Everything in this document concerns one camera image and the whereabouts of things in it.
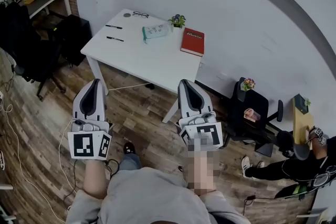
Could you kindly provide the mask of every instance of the wooden floor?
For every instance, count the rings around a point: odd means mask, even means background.
[[[1,83],[11,76],[8,59],[0,54]],[[101,65],[108,88],[132,86],[143,83],[131,75]],[[20,158],[26,177],[31,180],[50,201],[56,214],[65,219],[67,211],[63,198],[71,190],[59,167],[58,145],[62,133],[71,120],[72,101],[76,93],[93,79],[88,63],[80,66],[62,68],[57,79],[66,87],[66,94],[61,94],[50,81],[42,91],[43,102],[36,97],[37,83],[26,82],[21,77],[14,78],[14,86],[5,93],[5,106],[13,105],[8,115],[9,122],[19,136]],[[218,119],[225,120],[225,111],[219,99],[211,95]],[[141,156],[144,166],[150,166],[167,173],[181,176],[177,169],[182,163],[183,144],[176,134],[172,122],[163,124],[162,117],[173,104],[176,95],[156,87],[149,90],[144,86],[110,91],[107,96],[107,116],[115,124],[114,143],[110,147],[109,157],[120,161],[122,145],[131,140]],[[19,223],[60,223],[51,212],[48,204],[36,189],[25,182],[19,168],[16,137],[6,122],[6,115],[0,115],[1,135],[8,135],[12,140],[9,145],[5,137],[0,137],[0,150],[6,159],[6,180],[14,185],[12,191],[1,191],[0,200],[9,213],[17,216]],[[254,164],[264,160],[266,164],[282,160],[279,152],[274,151],[272,158],[254,152],[254,147],[241,142],[230,141],[227,148],[220,151],[220,176],[217,188],[238,211],[242,212],[244,199],[249,195],[274,197],[284,186],[291,185],[288,180],[276,182],[253,181],[241,176],[240,160],[244,155],[250,156]],[[68,150],[67,134],[61,145],[62,166],[73,184],[73,160]],[[77,162],[76,177],[80,187],[83,181],[85,165]],[[70,205],[74,196],[66,200]],[[246,207],[245,215],[251,223],[302,223],[297,214],[306,213],[313,201],[313,194],[303,201],[265,200],[254,202]]]

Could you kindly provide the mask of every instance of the black pen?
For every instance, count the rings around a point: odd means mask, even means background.
[[[120,26],[114,26],[114,25],[105,25],[105,26],[114,27],[114,28],[117,28],[117,29],[122,29],[122,27],[120,27]]]
[[[108,39],[115,39],[115,40],[119,40],[119,41],[122,41],[124,42],[122,39],[119,39],[119,38],[115,38],[115,37],[107,37]]]

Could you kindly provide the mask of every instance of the eyeglasses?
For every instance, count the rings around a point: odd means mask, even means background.
[[[149,15],[147,13],[133,12],[132,14],[135,17],[141,16],[142,18],[148,18]]]

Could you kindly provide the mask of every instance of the sneaker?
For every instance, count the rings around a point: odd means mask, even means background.
[[[5,158],[2,151],[0,151],[0,169],[5,170]]]
[[[127,142],[126,144],[124,144],[124,154],[130,153],[135,154],[135,147],[131,142]]]
[[[260,161],[257,165],[257,168],[264,168],[265,167],[265,162]]]
[[[248,156],[245,156],[242,160],[241,160],[241,168],[243,170],[243,176],[245,178],[247,178],[247,176],[245,175],[245,171],[247,169],[249,169],[251,167],[251,163],[250,163],[250,159]]]

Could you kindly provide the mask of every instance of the red book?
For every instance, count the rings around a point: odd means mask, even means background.
[[[204,54],[204,33],[189,28],[184,29],[181,51],[198,56]]]

